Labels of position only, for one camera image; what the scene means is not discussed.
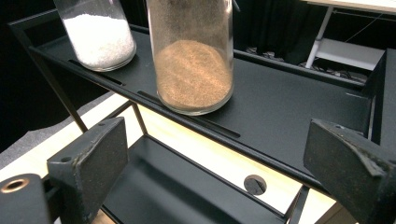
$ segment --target brown granular substance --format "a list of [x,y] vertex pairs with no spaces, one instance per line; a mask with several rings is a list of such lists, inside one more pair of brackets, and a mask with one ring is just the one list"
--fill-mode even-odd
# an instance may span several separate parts
[[220,54],[192,40],[178,40],[155,56],[158,93],[179,109],[207,108],[223,100],[233,77]]

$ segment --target glass jar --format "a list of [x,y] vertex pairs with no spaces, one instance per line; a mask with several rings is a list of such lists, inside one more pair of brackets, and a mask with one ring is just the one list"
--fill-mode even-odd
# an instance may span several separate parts
[[170,109],[202,115],[233,93],[232,0],[148,0],[157,93]]
[[119,0],[54,0],[79,62],[93,71],[132,60],[136,43]]

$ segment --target lower shelf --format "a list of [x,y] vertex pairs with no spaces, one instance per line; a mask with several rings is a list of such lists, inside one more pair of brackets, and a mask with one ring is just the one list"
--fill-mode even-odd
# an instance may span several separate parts
[[104,207],[122,223],[285,223],[277,211],[142,136]]

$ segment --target white granular substance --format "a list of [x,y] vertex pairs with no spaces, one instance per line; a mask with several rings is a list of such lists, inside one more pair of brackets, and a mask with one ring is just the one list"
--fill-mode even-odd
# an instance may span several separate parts
[[64,26],[81,63],[90,68],[108,68],[128,60],[135,45],[125,20],[79,15],[64,20]]

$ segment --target round hole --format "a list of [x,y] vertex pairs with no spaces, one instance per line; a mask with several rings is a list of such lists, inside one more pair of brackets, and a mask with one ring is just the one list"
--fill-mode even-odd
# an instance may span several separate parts
[[26,185],[29,184],[29,179],[17,179],[7,183],[5,186],[1,188],[3,193],[12,193],[17,190],[23,189]]
[[247,193],[252,195],[262,195],[267,190],[265,180],[258,175],[249,175],[244,181]]
[[63,158],[61,158],[61,162],[68,162],[68,161],[71,161],[71,160],[72,160],[71,157],[63,157]]

